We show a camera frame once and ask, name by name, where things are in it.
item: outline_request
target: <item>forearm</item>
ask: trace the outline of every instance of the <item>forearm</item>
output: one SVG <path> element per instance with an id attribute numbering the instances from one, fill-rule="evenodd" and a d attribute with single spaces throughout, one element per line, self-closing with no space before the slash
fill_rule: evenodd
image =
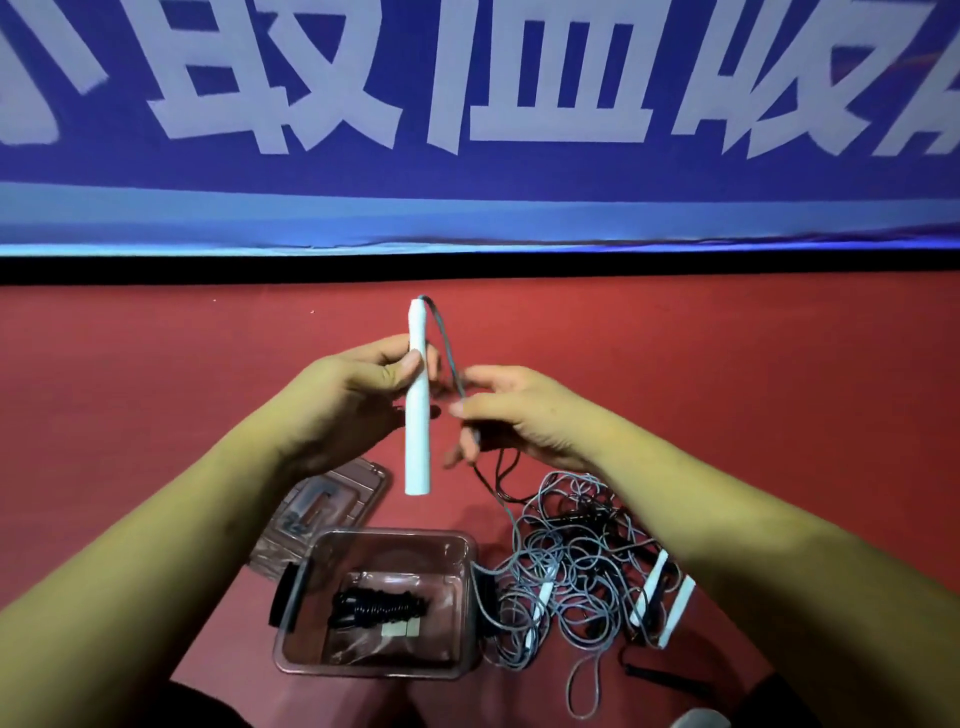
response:
<path id="1" fill-rule="evenodd" d="M 110 725 L 169 676 L 282 498 L 252 425 L 0 615 L 4 724 Z"/>
<path id="2" fill-rule="evenodd" d="M 960 722 L 960 600 L 613 415 L 591 460 L 826 724 Z"/>

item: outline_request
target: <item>tangled wires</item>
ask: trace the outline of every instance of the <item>tangled wires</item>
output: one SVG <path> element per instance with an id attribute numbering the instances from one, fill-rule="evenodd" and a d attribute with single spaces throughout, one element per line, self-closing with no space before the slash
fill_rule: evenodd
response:
<path id="1" fill-rule="evenodd" d="M 518 516 L 507 513 L 513 554 L 493 569 L 473 565 L 475 576 L 486 574 L 497 587 L 495 614 L 477 592 L 481 612 L 497 632 L 488 640 L 485 658 L 524 669 L 556 621 L 564 638 L 587 653 L 570 671 L 566 707 L 574 717 L 592 717 L 600 704 L 600 657 L 620 632 L 653 646 L 648 622 L 634 626 L 629 617 L 638 601 L 646 603 L 644 563 L 655 560 L 660 547 L 634 525 L 613 491 L 589 474 L 550 473 Z M 475 589 L 479 580 L 474 579 Z M 678 583 L 674 580 L 666 591 Z M 593 706 L 577 714 L 571 705 L 573 680 L 590 661 Z"/>

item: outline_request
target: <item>white tag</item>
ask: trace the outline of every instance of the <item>white tag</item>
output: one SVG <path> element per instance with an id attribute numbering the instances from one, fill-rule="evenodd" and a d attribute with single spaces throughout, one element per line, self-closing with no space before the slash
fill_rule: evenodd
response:
<path id="1" fill-rule="evenodd" d="M 380 626 L 382 637 L 418 637 L 420 635 L 420 618 L 414 617 L 410 621 L 391 621 Z"/>

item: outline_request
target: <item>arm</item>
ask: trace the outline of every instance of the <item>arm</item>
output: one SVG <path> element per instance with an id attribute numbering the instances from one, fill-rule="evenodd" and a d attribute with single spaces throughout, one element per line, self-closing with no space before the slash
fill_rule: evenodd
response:
<path id="1" fill-rule="evenodd" d="M 398 336 L 315 362 L 0 613 L 0 723 L 115 725 L 142 709 L 289 488 L 402 424 L 393 400 L 421 366 L 406 351 Z"/>
<path id="2" fill-rule="evenodd" d="M 956 595 L 543 375 L 467 377 L 494 393 L 454 413 L 508 426 L 482 447 L 601 474 L 826 725 L 960 724 Z M 464 436 L 448 464 L 477 454 Z"/>

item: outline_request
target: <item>hand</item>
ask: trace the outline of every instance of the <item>hand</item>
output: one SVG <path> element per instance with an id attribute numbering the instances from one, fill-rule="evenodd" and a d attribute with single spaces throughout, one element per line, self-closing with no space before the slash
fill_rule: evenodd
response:
<path id="1" fill-rule="evenodd" d="M 423 366 L 409 348 L 410 337 L 400 334 L 318 359 L 252 415 L 270 433 L 290 485 L 339 468 L 403 426 L 395 401 Z M 426 368 L 436 382 L 440 357 L 432 346 Z"/>
<path id="2" fill-rule="evenodd" d="M 483 450 L 515 448 L 554 468 L 592 469 L 588 434 L 591 422 L 606 410 L 523 367 L 470 367 L 463 381 L 493 391 L 450 405 L 450 414 L 466 424 L 459 443 L 446 454 L 445 467 L 461 460 L 473 465 Z"/>

